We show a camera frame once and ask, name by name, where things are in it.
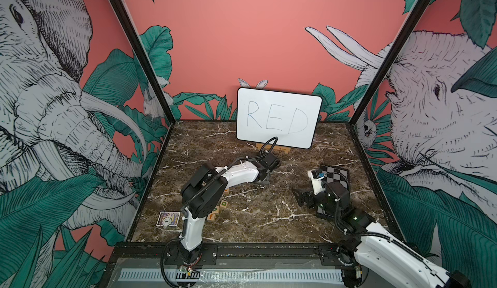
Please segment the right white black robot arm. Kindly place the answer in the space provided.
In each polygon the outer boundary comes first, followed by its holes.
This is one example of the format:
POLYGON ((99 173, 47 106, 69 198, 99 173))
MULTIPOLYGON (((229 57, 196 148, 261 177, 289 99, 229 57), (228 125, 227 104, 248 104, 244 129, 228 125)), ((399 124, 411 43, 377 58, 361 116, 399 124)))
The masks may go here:
POLYGON ((449 272, 424 258, 389 233, 371 215, 351 204, 349 191, 339 182, 320 183, 318 191, 292 190, 300 206, 322 209, 344 235, 332 256, 355 275, 344 276, 346 287, 359 287, 363 269, 373 271, 394 287, 471 287, 461 272, 449 272))

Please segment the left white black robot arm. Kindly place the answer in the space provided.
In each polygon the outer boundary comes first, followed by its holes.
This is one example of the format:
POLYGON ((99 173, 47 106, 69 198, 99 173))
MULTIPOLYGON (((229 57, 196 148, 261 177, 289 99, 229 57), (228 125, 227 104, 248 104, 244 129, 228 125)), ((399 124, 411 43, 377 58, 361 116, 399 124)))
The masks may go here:
POLYGON ((210 162, 202 165, 181 189, 184 223, 180 243, 183 249, 191 253, 201 246, 204 223, 226 189, 263 182, 280 164, 277 156, 267 152, 255 157, 239 157, 229 166, 215 167, 210 162))

